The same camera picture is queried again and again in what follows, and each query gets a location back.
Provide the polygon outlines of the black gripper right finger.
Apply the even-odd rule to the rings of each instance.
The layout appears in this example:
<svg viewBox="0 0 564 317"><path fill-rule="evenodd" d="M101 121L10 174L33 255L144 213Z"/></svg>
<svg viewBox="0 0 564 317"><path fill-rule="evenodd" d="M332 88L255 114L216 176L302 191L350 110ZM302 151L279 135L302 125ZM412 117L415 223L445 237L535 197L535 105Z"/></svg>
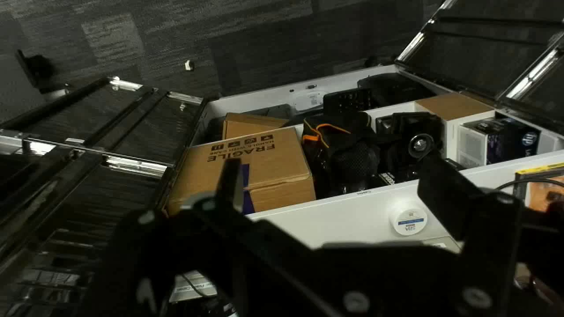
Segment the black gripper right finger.
<svg viewBox="0 0 564 317"><path fill-rule="evenodd" d="M420 160L417 197L459 243L461 253L477 250L480 188L445 160L426 156Z"/></svg>

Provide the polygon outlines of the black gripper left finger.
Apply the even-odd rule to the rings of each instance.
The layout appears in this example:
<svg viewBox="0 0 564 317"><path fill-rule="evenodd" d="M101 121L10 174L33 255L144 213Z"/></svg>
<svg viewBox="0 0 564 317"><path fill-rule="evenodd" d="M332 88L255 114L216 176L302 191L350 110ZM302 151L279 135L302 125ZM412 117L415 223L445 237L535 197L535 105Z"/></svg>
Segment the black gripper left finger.
<svg viewBox="0 0 564 317"><path fill-rule="evenodd" d="M241 177L241 160L227 158L223 162L216 197L227 202L232 209L242 211L242 177Z"/></svg>

